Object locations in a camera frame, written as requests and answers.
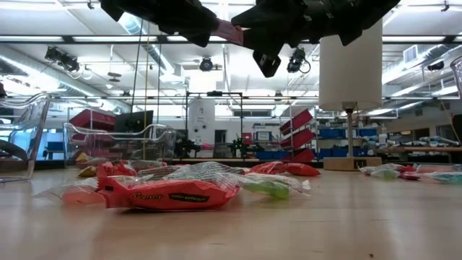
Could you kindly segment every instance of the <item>duct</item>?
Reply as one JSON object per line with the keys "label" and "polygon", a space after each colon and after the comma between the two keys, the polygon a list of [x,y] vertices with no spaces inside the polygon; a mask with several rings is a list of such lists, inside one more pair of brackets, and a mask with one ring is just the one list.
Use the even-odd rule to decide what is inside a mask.
{"label": "duct", "polygon": [[438,59],[443,59],[443,56],[448,56],[451,52],[461,47],[457,44],[440,44],[429,48],[428,45],[418,45],[418,56],[414,61],[404,63],[404,59],[401,58],[397,62],[387,66],[383,72],[383,84],[388,84],[399,77],[423,66],[429,65]]}
{"label": "duct", "polygon": [[[67,74],[59,72],[56,69],[47,68],[46,65],[27,57],[26,55],[20,53],[19,51],[15,51],[11,48],[7,48],[4,45],[0,45],[0,59],[1,58],[4,58],[2,60],[8,59],[10,61],[21,64],[27,68],[31,68],[32,70],[35,70],[37,72],[41,72],[41,74],[44,74],[50,77],[51,79],[56,80],[59,83],[59,87],[66,88],[69,94],[70,93],[74,94],[78,92],[79,95],[86,95],[86,96],[102,96],[102,97],[107,96],[107,94],[104,93],[103,91],[96,90],[95,88],[90,87],[87,84],[84,84],[75,79],[72,79]],[[108,100],[108,102],[110,102],[111,105],[117,108],[120,108],[122,111],[125,111],[125,112],[130,111],[130,106],[120,100]]]}
{"label": "duct", "polygon": [[[140,31],[142,34],[148,35],[148,30],[143,27],[141,28],[141,19],[135,17],[131,14],[124,13],[122,17],[119,19],[118,23],[122,25],[122,27],[127,31],[130,35],[140,35]],[[178,82],[183,81],[181,75],[181,67],[175,64],[170,63],[165,56],[160,53],[159,48],[154,44],[141,44],[143,49],[149,54],[152,60],[160,67],[160,71],[163,74],[173,74],[176,77],[164,77],[166,82]]]}

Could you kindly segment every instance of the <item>ceiling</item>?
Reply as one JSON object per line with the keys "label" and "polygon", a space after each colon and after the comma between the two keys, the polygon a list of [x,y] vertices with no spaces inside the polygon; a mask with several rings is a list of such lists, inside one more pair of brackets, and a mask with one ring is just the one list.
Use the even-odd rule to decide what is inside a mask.
{"label": "ceiling", "polygon": [[[244,12],[254,5],[254,0],[204,0],[204,6],[211,9],[219,17],[229,20],[235,15]],[[437,0],[411,0],[401,1],[398,8],[387,14],[384,19],[384,35],[457,35],[462,33],[462,0],[447,1],[450,8],[441,12],[445,1]],[[127,31],[117,22],[113,21],[94,1],[95,9],[87,8],[87,1],[82,0],[7,0],[0,1],[0,35],[125,35]],[[159,35],[156,25],[149,25],[152,35]],[[60,45],[60,44],[11,44],[8,48],[14,49],[29,59],[38,61],[49,69],[64,72],[59,66],[49,64],[44,59],[49,46],[78,58],[82,66],[87,66],[93,72],[91,79],[78,78],[80,84],[99,90],[107,95],[119,96],[123,91],[131,91],[135,85],[136,95],[157,95],[160,86],[161,95],[184,95],[183,83],[160,80],[159,67],[138,45],[114,45],[111,61],[110,45]],[[285,69],[293,50],[286,45],[280,57],[282,65],[276,75],[265,78],[252,58],[252,51],[232,44],[209,44],[201,48],[193,44],[156,45],[160,53],[171,63],[183,68],[182,76],[190,76],[198,70],[195,66],[204,56],[209,56],[214,64],[226,65],[229,78],[229,88],[225,83],[217,84],[218,90],[244,92],[245,95],[274,95],[275,91],[283,91],[283,95],[302,96],[314,95],[318,86],[319,62],[318,48],[315,45],[302,45],[311,62],[311,71],[307,74],[289,74]],[[383,70],[386,73],[391,67],[402,61],[403,51],[411,45],[384,45]],[[228,62],[224,62],[223,52],[229,53]],[[122,74],[120,82],[112,83],[108,80],[108,72]],[[412,85],[428,81],[429,78],[422,73],[433,77],[429,71],[420,69],[406,71],[387,82],[394,86],[394,92]],[[164,104],[181,105],[182,100],[167,100]],[[271,104],[273,100],[248,100],[252,104]],[[313,104],[313,102],[300,101],[298,105]]]}

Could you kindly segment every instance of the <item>clear acrylic bin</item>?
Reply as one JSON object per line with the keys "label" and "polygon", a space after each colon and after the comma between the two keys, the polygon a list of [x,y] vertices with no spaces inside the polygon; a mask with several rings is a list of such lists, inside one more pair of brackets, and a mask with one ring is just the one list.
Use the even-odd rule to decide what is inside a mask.
{"label": "clear acrylic bin", "polygon": [[0,183],[32,178],[51,97],[0,99]]}
{"label": "clear acrylic bin", "polygon": [[75,127],[64,123],[66,166],[79,165],[82,153],[88,160],[156,160],[173,159],[176,131],[169,126],[152,124],[139,133],[111,133]]}
{"label": "clear acrylic bin", "polygon": [[459,97],[462,98],[462,56],[451,62],[450,67],[454,73]]}

